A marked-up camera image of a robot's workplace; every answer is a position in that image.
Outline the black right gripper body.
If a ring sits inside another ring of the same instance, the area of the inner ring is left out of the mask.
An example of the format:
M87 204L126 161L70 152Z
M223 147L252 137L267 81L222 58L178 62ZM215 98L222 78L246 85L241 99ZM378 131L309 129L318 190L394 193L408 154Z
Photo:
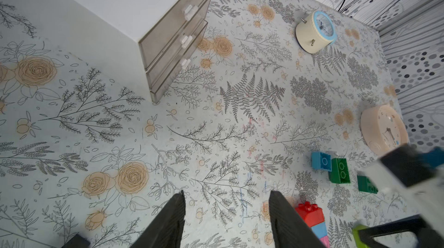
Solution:
M420 217L444 236L444 150L435 147L420 153L402 145L363 170L379 191L397 192Z

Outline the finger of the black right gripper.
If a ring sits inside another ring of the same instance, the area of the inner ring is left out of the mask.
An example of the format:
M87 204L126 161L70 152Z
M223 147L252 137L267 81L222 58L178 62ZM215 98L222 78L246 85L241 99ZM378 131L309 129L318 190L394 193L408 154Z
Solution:
M367 227L358 233L361 241L366 245L380 245L375 238L405 232L414 233L419 245L434 244L434 230L419 214L383 225Z

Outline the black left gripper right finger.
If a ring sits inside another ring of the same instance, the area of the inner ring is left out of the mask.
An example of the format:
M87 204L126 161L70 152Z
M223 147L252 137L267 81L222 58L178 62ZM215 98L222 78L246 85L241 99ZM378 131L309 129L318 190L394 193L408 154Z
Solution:
M276 248L324 247L279 191L270 192L269 215Z

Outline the magenta lego brick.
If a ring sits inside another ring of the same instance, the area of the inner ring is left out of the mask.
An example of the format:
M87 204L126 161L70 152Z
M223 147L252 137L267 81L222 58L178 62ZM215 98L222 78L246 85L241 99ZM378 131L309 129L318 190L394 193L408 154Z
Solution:
M330 248L330 241L328 236L321 237L319 240L326 248Z

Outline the red lego brick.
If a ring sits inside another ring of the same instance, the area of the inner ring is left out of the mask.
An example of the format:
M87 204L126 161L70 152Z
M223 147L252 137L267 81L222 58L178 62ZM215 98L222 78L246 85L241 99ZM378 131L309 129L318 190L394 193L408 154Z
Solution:
M308 227L314 227L325 222L323 210L317 204L304 202L303 204L298 204L295 210Z

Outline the lime green lego brick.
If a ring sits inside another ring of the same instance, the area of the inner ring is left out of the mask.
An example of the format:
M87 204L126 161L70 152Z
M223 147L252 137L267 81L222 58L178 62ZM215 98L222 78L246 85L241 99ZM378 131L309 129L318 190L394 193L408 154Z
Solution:
M358 233L360 230L366 229L366 228L367 228L367 226L362 225L362 224L357 224L353 227L352 233L353 233L353 237L355 240L356 248L369 248L369 246L367 246L364 242L361 241L359 233Z

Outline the small black lego piece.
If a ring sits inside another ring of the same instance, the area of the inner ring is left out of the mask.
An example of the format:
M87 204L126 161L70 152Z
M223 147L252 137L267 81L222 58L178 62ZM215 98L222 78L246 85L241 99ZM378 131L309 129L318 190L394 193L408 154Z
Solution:
M79 234L74 235L62 248L89 248L90 242Z

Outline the small light blue lego brick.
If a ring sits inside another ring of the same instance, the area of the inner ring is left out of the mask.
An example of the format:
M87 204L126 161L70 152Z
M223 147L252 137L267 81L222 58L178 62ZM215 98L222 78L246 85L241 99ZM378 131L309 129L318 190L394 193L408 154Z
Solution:
M317 238L321 239L325 236L327 236L327 226L325 222L319 223L317 225L314 225L311 227L313 233L316 235Z

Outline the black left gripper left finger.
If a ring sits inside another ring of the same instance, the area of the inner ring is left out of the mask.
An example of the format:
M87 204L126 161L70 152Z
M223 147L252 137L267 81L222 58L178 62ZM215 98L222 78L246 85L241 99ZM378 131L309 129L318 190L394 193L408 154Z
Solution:
M174 194L131 248L179 248L185 226L183 191Z

